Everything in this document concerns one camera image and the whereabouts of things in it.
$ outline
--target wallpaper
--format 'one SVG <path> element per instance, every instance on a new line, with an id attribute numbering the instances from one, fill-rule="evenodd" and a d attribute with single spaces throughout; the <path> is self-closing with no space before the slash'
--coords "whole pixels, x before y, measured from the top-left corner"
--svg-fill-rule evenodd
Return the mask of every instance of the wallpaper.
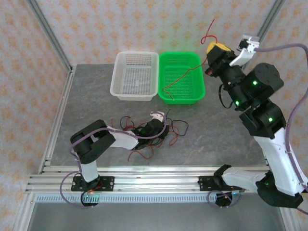
<path id="1" fill-rule="evenodd" d="M 25 0 L 0 0 L 0 41 L 0 230 L 12 230 L 67 71 Z"/>
<path id="2" fill-rule="evenodd" d="M 276 18 L 260 47 L 274 47 L 289 43 L 303 43 L 308 46 L 308 1 L 288 0 Z M 284 87 L 277 91 L 272 100 L 288 119 L 291 110 L 308 88 L 308 70 L 305 52 L 302 48 L 258 53 L 249 68 L 260 62 L 275 65 L 284 81 Z M 299 164 L 308 176 L 308 100 L 299 108 L 291 127 L 291 144 Z M 308 211 L 308 196 L 304 205 Z M 308 216 L 298 212 L 303 230 L 308 230 Z"/>
<path id="3" fill-rule="evenodd" d="M 274 0 L 38 0 L 69 62 L 112 64 L 120 51 L 193 51 L 210 30 L 237 47 L 255 35 Z"/>

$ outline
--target aluminum frame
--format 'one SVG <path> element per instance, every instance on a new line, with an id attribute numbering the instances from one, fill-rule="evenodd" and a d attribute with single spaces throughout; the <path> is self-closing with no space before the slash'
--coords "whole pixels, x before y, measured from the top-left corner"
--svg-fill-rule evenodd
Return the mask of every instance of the aluminum frame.
<path id="1" fill-rule="evenodd" d="M 206 192 L 201 192 L 197 183 L 198 176 L 209 175 L 219 167 L 99 167 L 99 174 L 104 176 L 115 176 L 115 187 L 113 192 L 103 192 L 112 196 L 132 194 L 169 194 L 182 196 L 185 194 L 195 194 L 197 197 L 204 196 Z M 255 172 L 266 172 L 268 166 L 239 166 L 241 170 Z M 59 194 L 60 183 L 67 173 L 76 170 L 76 167 L 51 167 L 45 166 L 42 174 L 31 175 L 24 200 L 22 202 L 18 217 L 14 226 L 14 231 L 27 230 L 33 208 L 38 195 Z M 72 192 L 71 182 L 73 176 L 64 181 L 63 193 L 65 196 L 76 197 L 81 192 Z M 294 209 L 280 208 L 283 222 L 288 231 L 300 230 L 300 223 L 296 217 Z"/>
<path id="2" fill-rule="evenodd" d="M 72 66 L 71 66 L 65 52 L 63 51 L 57 37 L 55 36 L 51 26 L 49 25 L 46 17 L 44 16 L 43 11 L 39 7 L 39 4 L 37 3 L 36 0 L 26 0 L 26 1 L 28 2 L 31 10 L 33 11 L 33 14 L 35 15 L 35 17 L 39 21 L 42 29 L 44 30 L 46 36 L 48 37 L 49 41 L 51 42 L 51 45 L 53 46 L 54 50 L 58 54 L 63 66 L 68 71 L 70 71 L 72 69 Z"/>
<path id="3" fill-rule="evenodd" d="M 59 134 L 63 114 L 65 111 L 68 95 L 69 95 L 69 92 L 71 90 L 71 86 L 73 83 L 75 71 L 76 71 L 76 66 L 74 66 L 73 69 L 67 74 L 66 83 L 63 87 L 61 99 L 58 103 L 57 112 L 56 112 L 56 115 L 55 115 L 55 118 L 52 124 L 51 132 L 49 134 L 48 143 L 46 145 L 41 163 L 39 165 L 39 169 L 38 169 L 39 174 L 43 171 L 46 160 L 51 161 L 53 150 L 54 150 L 57 137 Z"/>
<path id="4" fill-rule="evenodd" d="M 269 31 L 271 25 L 274 23 L 275 18 L 280 12 L 280 9 L 282 8 L 283 4 L 285 3 L 285 0 L 275 0 L 272 8 L 269 11 L 269 14 L 267 15 L 265 21 L 263 22 L 262 26 L 260 27 L 257 37 L 260 38 L 259 42 L 262 42 L 265 38 L 267 32 Z"/>

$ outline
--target robotic arm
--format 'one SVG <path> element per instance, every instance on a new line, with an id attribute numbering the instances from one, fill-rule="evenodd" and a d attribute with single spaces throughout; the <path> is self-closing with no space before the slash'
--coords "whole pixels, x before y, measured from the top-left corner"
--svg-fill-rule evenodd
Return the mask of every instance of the robotic arm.
<path id="1" fill-rule="evenodd" d="M 107 126 L 103 120 L 97 120 L 71 137 L 70 141 L 74 144 L 78 140 L 89 136 L 91 132 L 97 129 L 109 128 L 109 130 L 102 130 L 94 133 L 74 146 L 74 151 L 77 153 L 80 160 L 83 189 L 90 190 L 99 184 L 100 176 L 97 171 L 96 160 L 109 147 L 139 150 L 151 144 L 156 138 L 163 140 L 167 136 L 169 133 L 169 125 L 166 125 L 166 128 L 163 131 L 164 113 L 151 112 L 150 115 L 152 116 L 150 122 L 146 123 L 144 127 L 135 128 L 133 131 L 114 129 Z M 137 137 L 155 138 L 138 139 Z"/>
<path id="2" fill-rule="evenodd" d="M 248 75 L 241 66 L 249 61 L 258 47 L 255 37 L 246 37 L 236 56 L 228 47 L 212 42 L 207 49 L 209 68 L 206 74 L 219 77 L 223 88 L 234 102 L 243 125 L 262 148 L 270 171 L 255 174 L 222 166 L 214 175 L 218 185 L 227 184 L 257 192 L 271 206 L 297 208 L 303 201 L 305 189 L 299 181 L 285 147 L 286 122 L 281 109 L 269 97 L 283 86 L 277 69 L 270 64 L 258 64 Z M 303 174 L 291 149 L 291 155 L 305 185 Z"/>
<path id="3" fill-rule="evenodd" d="M 228 185 L 256 192 L 271 206 L 297 208 L 303 201 L 300 194 L 305 190 L 308 179 L 300 169 L 292 148 L 290 152 L 286 150 L 285 118 L 281 109 L 269 100 L 283 86 L 283 81 L 278 70 L 267 63 L 258 64 L 248 75 L 241 68 L 253 57 L 258 46 L 256 37 L 244 36 L 239 45 L 241 53 L 235 55 L 223 44 L 212 42 L 207 48 L 209 68 L 205 73 L 222 81 L 223 89 L 236 106 L 235 110 L 242 112 L 239 117 L 243 125 L 262 148 L 270 171 L 252 173 L 223 165 L 214 173 L 214 181 L 220 188 Z M 97 120 L 74 134 L 71 143 L 80 160 L 83 184 L 78 189 L 88 191 L 101 183 L 96 159 L 109 147 L 139 150 L 156 138 L 164 139 L 169 132 L 169 126 L 164 124 L 164 114 L 157 112 L 151 113 L 151 116 L 152 120 L 145 127 L 129 132 L 110 128 L 104 121 Z"/>

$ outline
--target basket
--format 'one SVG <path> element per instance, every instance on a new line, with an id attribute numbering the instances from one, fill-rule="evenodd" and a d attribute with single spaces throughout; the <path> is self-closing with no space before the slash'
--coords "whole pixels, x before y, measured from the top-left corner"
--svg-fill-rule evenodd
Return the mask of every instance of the basket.
<path id="1" fill-rule="evenodd" d="M 155 52 L 117 54 L 110 93 L 120 100 L 150 101 L 158 90 L 159 56 Z"/>
<path id="2" fill-rule="evenodd" d="M 202 67 L 189 71 L 185 77 L 163 92 L 163 88 L 180 78 L 188 69 L 201 64 L 192 52 L 165 52 L 159 55 L 158 95 L 167 104 L 194 104 L 205 96 Z"/>

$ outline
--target cable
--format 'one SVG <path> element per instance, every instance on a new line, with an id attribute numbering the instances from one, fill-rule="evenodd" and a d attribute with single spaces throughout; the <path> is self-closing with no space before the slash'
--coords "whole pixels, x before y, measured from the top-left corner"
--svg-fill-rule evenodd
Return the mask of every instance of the cable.
<path id="1" fill-rule="evenodd" d="M 215 20 L 215 19 L 213 19 L 213 21 L 211 22 L 210 26 L 208 27 L 205 36 L 201 39 L 201 41 L 200 41 L 201 44 L 204 44 L 204 43 L 205 43 L 207 37 L 213 37 L 213 38 L 215 38 L 216 43 L 218 43 L 218 39 L 217 39 L 217 37 L 216 37 L 215 35 L 207 35 L 208 32 L 209 32 L 209 30 L 210 30 L 210 28 L 211 28 L 211 26 L 212 26 L 212 24 L 213 24 L 213 22 L 214 22 L 214 20 Z M 179 82 L 182 78 L 184 78 L 184 77 L 187 75 L 187 73 L 188 73 L 189 71 L 193 71 L 193 70 L 199 68 L 200 66 L 202 66 L 203 64 L 205 64 L 206 61 L 207 61 L 207 57 L 205 58 L 205 60 L 203 61 L 203 63 L 201 63 L 200 65 L 198 65 L 198 66 L 196 66 L 196 67 L 194 67 L 194 68 L 188 69 L 180 78 L 178 78 L 177 80 L 175 80 L 175 81 L 174 81 L 173 83 L 171 83 L 170 85 L 164 87 L 164 88 L 162 89 L 162 91 L 163 91 L 164 93 L 168 94 L 172 100 L 174 100 L 173 97 L 172 97 L 172 95 L 171 95 L 168 91 L 165 91 L 165 89 L 166 89 L 166 88 L 169 88 L 169 87 L 171 87 L 172 85 L 174 85 L 174 84 L 176 84 L 177 82 Z"/>
<path id="2" fill-rule="evenodd" d="M 231 204 L 231 205 L 229 205 L 229 206 L 218 206 L 218 205 L 212 205 L 212 204 L 210 203 L 210 194 L 212 194 L 212 193 L 220 193 L 220 194 L 223 194 L 226 198 L 228 198 L 229 201 L 232 202 L 233 200 L 232 200 L 226 193 L 224 193 L 224 192 L 222 192 L 222 191 L 219 191 L 219 190 L 212 190 L 212 191 L 210 191 L 210 192 L 207 194 L 206 199 L 207 199 L 208 205 L 211 206 L 211 207 L 213 207 L 213 208 L 229 208 L 229 207 L 235 206 L 236 204 L 239 203 L 239 201 L 240 201 L 241 198 L 242 198 L 242 195 L 240 194 L 239 199 L 237 199 L 237 201 L 234 202 L 233 204 Z"/>
<path id="3" fill-rule="evenodd" d="M 175 136 L 172 140 L 170 140 L 169 146 L 174 145 L 174 144 L 178 141 L 179 134 L 180 134 L 180 130 L 179 130 L 177 127 L 175 127 L 175 126 L 172 126 L 172 132 L 173 132 L 176 136 Z"/>
<path id="4" fill-rule="evenodd" d="M 124 129 L 124 127 L 122 127 L 122 119 L 124 119 L 124 118 L 126 118 L 125 127 L 127 127 L 127 122 L 128 122 L 128 119 L 130 119 L 130 116 L 126 115 L 126 116 L 124 116 L 124 117 L 122 117 L 122 118 L 120 119 L 120 127 L 121 127 L 122 129 Z"/>
<path id="5" fill-rule="evenodd" d="M 79 172 L 82 173 L 82 170 L 81 170 L 81 162 L 80 162 L 80 159 L 79 159 L 79 156 L 77 154 L 74 153 L 74 147 L 78 144 L 80 144 L 81 142 L 83 142 L 85 139 L 89 138 L 91 135 L 97 133 L 97 132 L 100 132 L 100 131 L 111 131 L 111 132 L 114 132 L 114 133 L 123 133 L 123 134 L 126 134 L 126 135 L 129 135 L 131 137 L 134 137 L 136 139 L 144 139 L 144 140 L 151 140 L 151 139 L 154 139 L 156 137 L 159 137 L 161 134 L 164 133 L 166 127 L 167 127 L 167 121 L 166 121 L 166 117 L 164 114 L 160 113 L 160 112 L 154 112 L 156 114 L 159 114 L 163 117 L 163 121 L 164 121 L 164 127 L 162 129 L 161 132 L 159 132 L 157 135 L 155 136 L 149 136 L 149 137 L 143 137 L 143 136 L 136 136 L 130 132 L 127 132 L 127 131 L 122 131 L 122 130 L 114 130 L 112 128 L 99 128 L 99 129 L 96 129 L 92 132 L 90 132 L 89 134 L 85 135 L 84 137 L 80 138 L 79 140 L 77 140 L 76 142 L 74 142 L 70 148 L 69 148 L 69 153 L 75 157 L 76 161 L 77 161 L 77 164 L 78 164 L 78 168 L 79 168 Z"/>
<path id="6" fill-rule="evenodd" d="M 223 86 L 223 84 L 221 84 L 221 85 L 219 86 L 219 89 L 218 89 L 218 97 L 219 97 L 219 101 L 220 101 L 221 105 L 222 105 L 224 108 L 229 109 L 229 108 L 231 108 L 231 107 L 232 107 L 233 101 L 231 101 L 231 103 L 230 103 L 229 107 L 227 107 L 227 106 L 223 103 L 222 98 L 221 98 L 221 89 L 222 89 L 222 86 Z"/>
<path id="7" fill-rule="evenodd" d="M 61 184 L 60 184 L 60 195 L 61 195 L 62 199 L 63 199 L 65 202 L 67 202 L 68 204 L 73 205 L 73 206 L 75 206 L 75 207 L 77 207 L 77 208 L 88 209 L 89 207 L 83 207 L 83 206 L 80 206 L 80 205 L 76 205 L 76 204 L 74 204 L 74 203 L 72 203 L 72 202 L 69 202 L 69 201 L 64 197 L 63 192 L 62 192 L 62 187 L 63 187 L 64 181 L 65 181 L 70 175 L 78 174 L 78 173 L 81 173 L 81 172 L 80 172 L 80 171 L 70 172 L 70 173 L 68 173 L 68 174 L 63 178 L 63 180 L 61 181 Z"/>
<path id="8" fill-rule="evenodd" d="M 161 145 L 163 142 L 163 139 L 158 139 L 158 141 L 155 144 L 151 144 L 152 146 L 158 146 Z"/>
<path id="9" fill-rule="evenodd" d="M 207 31 L 206 31 L 205 36 L 203 37 L 203 38 L 204 38 L 204 41 L 203 41 L 203 38 L 201 39 L 200 42 L 201 42 L 202 45 L 205 43 L 205 40 L 206 40 L 206 38 L 207 38 L 207 34 L 208 34 L 208 32 L 209 32 L 211 26 L 213 25 L 214 21 L 215 21 L 215 18 L 213 18 L 213 20 L 212 20 L 210 26 L 208 27 L 208 29 L 207 29 Z"/>
<path id="10" fill-rule="evenodd" d="M 132 151 L 132 152 L 129 154 L 127 161 L 129 161 L 130 156 L 131 156 L 133 153 L 138 153 L 138 154 L 141 155 L 144 159 L 147 159 L 147 160 L 151 159 L 151 158 L 154 156 L 154 150 L 153 150 L 153 147 L 152 147 L 151 145 L 149 145 L 149 147 L 150 147 L 151 150 L 152 150 L 152 155 L 151 155 L 151 156 L 146 157 L 146 156 L 144 156 L 141 152 L 135 150 L 135 151 Z"/>
<path id="11" fill-rule="evenodd" d="M 80 196 L 80 201 L 81 201 L 81 203 L 82 203 L 82 205 L 83 205 L 84 207 L 90 207 L 90 206 L 91 206 L 91 207 L 93 208 L 94 206 L 98 205 L 98 203 L 84 203 L 84 202 L 83 202 L 83 195 L 84 195 L 85 193 L 93 192 L 93 191 L 95 191 L 95 190 L 101 188 L 102 186 L 103 186 L 103 183 L 100 182 L 99 185 L 96 186 L 95 188 L 90 189 L 90 190 L 87 190 L 87 191 L 84 191 L 84 192 L 81 194 L 81 196 Z"/>
<path id="12" fill-rule="evenodd" d="M 205 43 L 205 40 L 206 40 L 206 38 L 208 38 L 208 37 L 212 37 L 212 38 L 214 38 L 215 40 L 216 40 L 216 43 L 218 43 L 218 39 L 217 39 L 217 37 L 215 36 L 215 35 L 205 35 L 202 39 L 201 39 L 201 44 L 204 44 Z"/>
<path id="13" fill-rule="evenodd" d="M 183 135 L 180 134 L 180 131 L 179 131 L 179 133 L 178 133 L 179 136 L 185 136 L 186 133 L 187 133 L 189 124 L 188 124 L 186 121 L 180 120 L 180 119 L 175 119 L 175 120 L 170 119 L 170 120 L 171 120 L 171 127 L 172 127 L 172 131 L 173 131 L 173 132 L 174 132 L 174 129 L 173 129 L 173 128 L 176 128 L 176 127 L 173 125 L 174 122 L 183 122 L 183 123 L 185 123 L 185 124 L 187 125 L 187 127 L 186 127 L 185 132 L 184 132 Z"/>
<path id="14" fill-rule="evenodd" d="M 287 45 L 283 45 L 283 46 L 279 46 L 279 47 L 273 47 L 273 48 L 255 48 L 254 51 L 257 52 L 270 52 L 270 51 L 278 51 L 278 50 L 282 50 L 282 49 L 286 49 L 286 48 L 292 48 L 292 47 L 300 47 L 303 48 L 305 53 L 306 53 L 306 59 L 307 59 L 307 68 L 308 68 L 308 47 L 305 46 L 304 44 L 301 43 L 292 43 L 292 44 L 287 44 Z M 298 180 L 301 182 L 302 186 L 304 187 L 304 189 L 308 192 L 308 187 L 306 184 L 304 184 L 303 178 L 301 177 L 300 172 L 298 171 L 298 168 L 296 166 L 295 160 L 292 156 L 291 153 L 291 147 L 290 147 L 290 128 L 291 128 L 291 124 L 293 121 L 293 118 L 295 116 L 296 111 L 298 110 L 298 108 L 300 107 L 300 105 L 305 101 L 305 99 L 308 97 L 308 88 L 306 90 L 306 93 L 304 94 L 304 96 L 301 98 L 301 100 L 296 104 L 296 106 L 293 108 L 293 110 L 290 113 L 288 122 L 287 122 L 287 127 L 286 127 L 286 132 L 285 132 L 285 147 L 289 156 L 289 159 L 291 161 L 292 167 L 298 177 Z M 297 208 L 298 211 L 303 212 L 304 214 L 308 215 L 308 212 L 305 212 L 304 210 Z"/>
<path id="15" fill-rule="evenodd" d="M 134 129 L 136 129 L 136 127 L 135 127 L 135 126 L 133 126 L 133 125 L 129 125 L 129 126 L 125 127 L 125 128 L 123 129 L 123 131 L 127 131 L 127 129 L 129 129 L 129 128 L 134 128 Z"/>
<path id="16" fill-rule="evenodd" d="M 169 114 L 170 110 L 171 110 L 171 109 L 169 109 L 169 110 L 167 111 L 166 118 L 168 118 L 168 114 Z"/>
<path id="17" fill-rule="evenodd" d="M 196 66 L 196 67 L 194 67 L 194 68 L 188 69 L 180 78 L 178 78 L 177 80 L 175 80 L 173 83 L 169 84 L 168 86 L 164 87 L 164 88 L 163 88 L 163 92 L 166 93 L 166 94 L 168 94 L 168 95 L 170 96 L 170 98 L 171 98 L 172 100 L 174 100 L 173 97 L 172 97 L 172 95 L 171 95 L 168 91 L 165 91 L 165 89 L 166 89 L 166 88 L 170 88 L 172 85 L 174 85 L 174 84 L 176 84 L 177 82 L 179 82 L 182 78 L 184 78 L 184 77 L 187 75 L 187 73 L 188 73 L 189 71 L 193 71 L 193 70 L 197 69 L 198 67 L 201 67 L 203 64 L 205 64 L 206 61 L 207 61 L 207 57 L 205 58 L 205 60 L 203 61 L 203 63 L 201 63 L 200 65 L 198 65 L 198 66 Z"/>

